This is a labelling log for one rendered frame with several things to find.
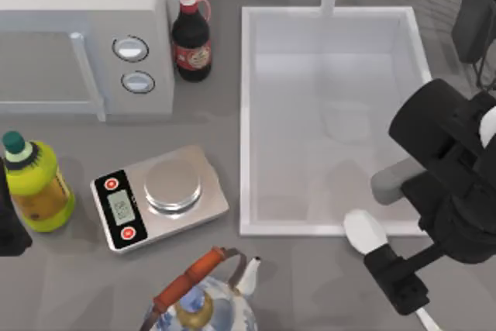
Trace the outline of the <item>black stand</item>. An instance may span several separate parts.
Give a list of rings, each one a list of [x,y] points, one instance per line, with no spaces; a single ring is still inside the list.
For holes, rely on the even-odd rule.
[[[474,69],[476,86],[496,91],[496,74],[490,84],[482,83],[487,53],[496,42],[496,0],[461,0],[451,36],[459,61]]]

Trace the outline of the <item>microwave door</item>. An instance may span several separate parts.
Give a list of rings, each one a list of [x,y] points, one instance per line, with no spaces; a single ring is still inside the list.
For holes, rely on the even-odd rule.
[[[74,55],[72,32],[84,36],[104,98],[95,34],[85,11],[0,10],[0,115],[96,115]]]

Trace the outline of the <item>white spoon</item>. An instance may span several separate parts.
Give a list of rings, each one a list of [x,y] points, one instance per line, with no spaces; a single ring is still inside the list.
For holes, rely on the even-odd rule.
[[[346,238],[359,253],[366,255],[388,243],[383,226],[366,210],[354,209],[345,215],[343,228]],[[424,309],[415,314],[426,331],[444,331]]]

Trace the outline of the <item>blue and white teapot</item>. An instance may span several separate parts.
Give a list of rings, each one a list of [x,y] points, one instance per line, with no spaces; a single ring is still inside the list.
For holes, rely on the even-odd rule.
[[[234,257],[239,262],[228,281],[211,276]],[[259,331],[249,297],[260,264],[236,248],[213,247],[153,298],[139,331]]]

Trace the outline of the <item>pale grey rounded box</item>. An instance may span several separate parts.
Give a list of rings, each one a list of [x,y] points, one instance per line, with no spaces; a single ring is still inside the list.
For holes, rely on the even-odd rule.
[[[425,168],[412,157],[405,158],[375,173],[370,179],[374,199],[381,205],[390,205],[401,198],[401,186],[423,173]]]

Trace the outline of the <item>small microwave knob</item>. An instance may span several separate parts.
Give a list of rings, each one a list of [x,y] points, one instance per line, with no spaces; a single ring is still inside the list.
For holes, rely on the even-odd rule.
[[[138,95],[145,95],[155,88],[155,80],[144,71],[133,71],[124,74],[121,77],[121,84],[127,91]]]

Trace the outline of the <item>silver kitchen scale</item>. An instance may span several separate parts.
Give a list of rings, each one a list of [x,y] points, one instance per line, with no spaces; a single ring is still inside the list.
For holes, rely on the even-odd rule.
[[[108,247],[127,253],[229,211],[215,168],[197,145],[104,174],[90,183]]]

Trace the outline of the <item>green bottle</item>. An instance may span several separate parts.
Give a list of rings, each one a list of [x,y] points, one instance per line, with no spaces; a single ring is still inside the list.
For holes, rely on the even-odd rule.
[[[75,196],[53,148],[39,140],[25,140],[17,131],[5,133],[2,145],[9,192],[26,225],[38,233],[64,226],[74,211]]]

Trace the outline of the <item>large microwave knob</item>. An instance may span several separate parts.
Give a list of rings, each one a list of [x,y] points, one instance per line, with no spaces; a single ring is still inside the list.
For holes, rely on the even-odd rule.
[[[114,39],[112,51],[121,60],[137,63],[146,59],[150,50],[144,40],[137,36],[127,36]]]

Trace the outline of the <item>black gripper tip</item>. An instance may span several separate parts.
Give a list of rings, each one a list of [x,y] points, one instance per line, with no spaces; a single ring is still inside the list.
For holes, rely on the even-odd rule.
[[[0,257],[19,257],[32,245],[33,240],[15,211],[0,157]]]

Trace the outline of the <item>dark bottle with red cap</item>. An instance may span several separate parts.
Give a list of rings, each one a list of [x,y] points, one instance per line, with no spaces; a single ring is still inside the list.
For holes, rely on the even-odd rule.
[[[172,27],[174,62],[181,78],[205,80],[212,68],[211,6],[208,0],[179,0]]]

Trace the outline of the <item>white sink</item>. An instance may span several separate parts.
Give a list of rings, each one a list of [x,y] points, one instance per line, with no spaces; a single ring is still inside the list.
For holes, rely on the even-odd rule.
[[[409,6],[244,7],[240,233],[342,236],[365,209],[392,236],[420,236],[416,211],[379,204],[370,180],[414,169],[388,128],[430,78]]]

